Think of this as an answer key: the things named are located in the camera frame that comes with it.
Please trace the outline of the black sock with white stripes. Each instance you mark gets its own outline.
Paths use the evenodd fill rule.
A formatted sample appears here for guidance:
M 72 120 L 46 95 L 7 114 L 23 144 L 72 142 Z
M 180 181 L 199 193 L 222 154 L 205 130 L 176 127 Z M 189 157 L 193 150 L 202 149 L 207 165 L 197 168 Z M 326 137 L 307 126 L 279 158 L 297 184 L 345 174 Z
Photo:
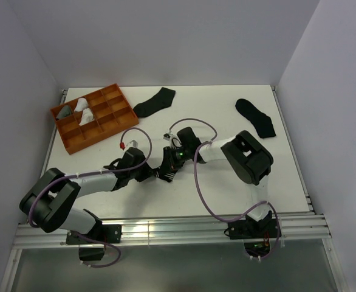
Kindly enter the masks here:
M 165 152 L 163 154 L 162 163 L 153 169 L 153 174 L 156 178 L 171 183 L 181 168 L 182 164 L 177 158 L 176 152 Z

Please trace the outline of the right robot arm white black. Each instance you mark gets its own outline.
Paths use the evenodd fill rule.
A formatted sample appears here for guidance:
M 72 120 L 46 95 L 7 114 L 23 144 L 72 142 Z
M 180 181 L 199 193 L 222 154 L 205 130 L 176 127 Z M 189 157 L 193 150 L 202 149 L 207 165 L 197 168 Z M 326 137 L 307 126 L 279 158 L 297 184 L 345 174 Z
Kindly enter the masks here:
M 200 164 L 226 160 L 237 177 L 250 189 L 249 202 L 253 204 L 244 217 L 247 232 L 260 237 L 268 228 L 267 222 L 275 213 L 268 203 L 268 177 L 273 156 L 248 131 L 220 141 L 201 142 L 190 127 L 177 133 L 179 145 L 173 142 L 163 148 L 163 160 L 156 177 L 171 182 L 186 161 Z

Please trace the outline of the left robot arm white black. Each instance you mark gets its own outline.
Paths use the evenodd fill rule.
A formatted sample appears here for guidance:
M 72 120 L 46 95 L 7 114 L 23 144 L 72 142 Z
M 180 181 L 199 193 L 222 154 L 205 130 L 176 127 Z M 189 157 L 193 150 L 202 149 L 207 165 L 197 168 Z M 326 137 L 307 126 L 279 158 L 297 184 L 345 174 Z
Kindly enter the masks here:
M 67 229 L 80 233 L 88 243 L 95 243 L 102 235 L 101 220 L 86 209 L 75 208 L 76 199 L 113 192 L 132 179 L 141 182 L 153 175 L 143 152 L 131 147 L 122 158 L 93 172 L 67 175 L 58 168 L 48 169 L 21 200 L 19 208 L 29 223 L 46 233 Z

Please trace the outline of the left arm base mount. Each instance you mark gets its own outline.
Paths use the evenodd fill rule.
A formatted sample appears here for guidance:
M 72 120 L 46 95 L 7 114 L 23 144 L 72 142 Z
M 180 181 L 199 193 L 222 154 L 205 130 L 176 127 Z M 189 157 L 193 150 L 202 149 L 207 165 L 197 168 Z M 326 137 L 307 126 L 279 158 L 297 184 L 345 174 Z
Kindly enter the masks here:
M 87 234 L 69 231 L 66 236 L 66 245 L 78 246 L 78 257 L 83 264 L 91 267 L 106 267 L 117 263 L 121 250 L 115 245 L 120 243 L 122 226 L 120 224 L 103 224 L 93 228 Z M 115 256 L 111 263 L 100 263 L 109 251 Z

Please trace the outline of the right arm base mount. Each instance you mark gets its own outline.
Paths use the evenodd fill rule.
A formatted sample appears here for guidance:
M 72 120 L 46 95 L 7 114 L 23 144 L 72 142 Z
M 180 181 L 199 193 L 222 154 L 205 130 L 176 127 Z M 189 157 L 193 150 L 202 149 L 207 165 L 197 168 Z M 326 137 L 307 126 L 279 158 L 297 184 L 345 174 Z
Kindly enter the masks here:
M 231 240 L 264 242 L 265 240 L 277 239 L 282 233 L 277 221 L 273 218 L 255 221 L 246 216 L 245 220 L 228 223 L 227 228 L 224 230 L 224 235 Z

